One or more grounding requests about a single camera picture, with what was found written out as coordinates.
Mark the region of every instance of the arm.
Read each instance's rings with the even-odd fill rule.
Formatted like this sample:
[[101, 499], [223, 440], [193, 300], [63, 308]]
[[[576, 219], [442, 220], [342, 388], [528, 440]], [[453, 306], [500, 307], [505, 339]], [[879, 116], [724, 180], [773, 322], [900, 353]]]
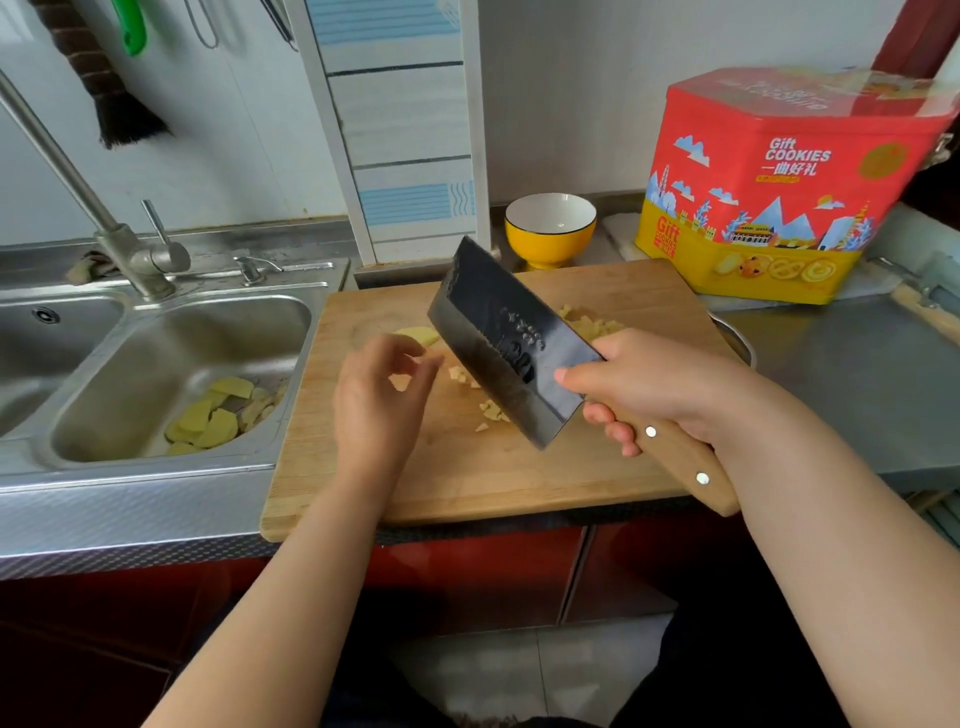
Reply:
[[[642, 331], [557, 372], [581, 394], [672, 419], [713, 445], [744, 521], [854, 725], [955, 725], [960, 716], [960, 553], [837, 434], [735, 362]], [[632, 429], [588, 403], [624, 455]]]
[[[334, 394], [337, 475], [145, 726], [316, 726], [377, 522], [417, 436], [440, 358], [406, 336], [348, 357]], [[388, 379], [411, 375], [404, 392]]]

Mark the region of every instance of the brush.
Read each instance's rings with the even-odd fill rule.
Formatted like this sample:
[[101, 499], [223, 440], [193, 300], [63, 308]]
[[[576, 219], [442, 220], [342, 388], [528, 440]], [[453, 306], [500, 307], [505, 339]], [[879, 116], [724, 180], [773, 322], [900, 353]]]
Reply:
[[135, 144], [170, 133], [159, 116], [134, 97], [100, 47], [95, 35], [71, 0], [28, 0], [40, 22], [50, 31], [57, 50], [64, 54], [93, 97], [100, 123], [100, 142], [108, 149]]

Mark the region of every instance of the cleaver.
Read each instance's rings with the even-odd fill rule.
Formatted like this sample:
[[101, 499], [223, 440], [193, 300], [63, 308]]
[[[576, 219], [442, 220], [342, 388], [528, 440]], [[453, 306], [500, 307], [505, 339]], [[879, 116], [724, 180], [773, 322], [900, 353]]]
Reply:
[[[461, 240], [430, 310], [430, 322], [490, 398], [544, 449], [584, 398], [553, 373], [603, 357], [517, 277], [469, 237]], [[723, 466], [679, 425], [613, 407], [636, 443], [691, 495], [721, 516], [740, 510]]]

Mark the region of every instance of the green handle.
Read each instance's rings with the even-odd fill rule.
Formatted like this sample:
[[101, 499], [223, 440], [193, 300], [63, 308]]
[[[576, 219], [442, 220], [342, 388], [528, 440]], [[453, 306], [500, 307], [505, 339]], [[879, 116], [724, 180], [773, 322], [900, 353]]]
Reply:
[[113, 0], [113, 9], [123, 31], [123, 47], [128, 56], [137, 56], [147, 45], [147, 26], [137, 0]]

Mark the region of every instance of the bowl rim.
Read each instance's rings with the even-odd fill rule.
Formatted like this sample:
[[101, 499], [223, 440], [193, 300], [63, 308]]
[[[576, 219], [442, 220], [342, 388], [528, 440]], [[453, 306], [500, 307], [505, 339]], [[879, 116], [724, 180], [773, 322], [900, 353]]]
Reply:
[[[524, 228], [523, 226], [518, 225], [517, 223], [515, 223], [513, 220], [510, 219], [510, 208], [516, 205], [516, 203], [520, 202], [521, 200], [528, 200], [531, 197], [555, 197], [558, 195], [566, 198], [572, 197], [577, 200], [583, 200], [585, 203], [587, 203], [588, 205], [590, 205], [590, 207], [593, 208], [593, 217], [590, 219], [588, 223], [586, 223], [580, 228], [575, 228], [574, 230], [569, 230], [569, 231], [556, 231], [556, 232], [541, 232], [541, 231], [530, 230], [529, 228]], [[590, 200], [588, 200], [586, 197], [581, 197], [580, 195], [574, 195], [569, 192], [536, 192], [532, 195], [524, 195], [523, 197], [517, 197], [513, 202], [507, 205], [507, 209], [504, 210], [504, 213], [503, 213], [503, 219], [505, 222], [514, 226], [517, 230], [529, 232], [533, 235], [570, 235], [573, 232], [584, 231], [587, 228], [589, 228], [591, 225], [595, 224], [597, 221], [597, 208], [596, 208], [596, 205], [592, 203]]]

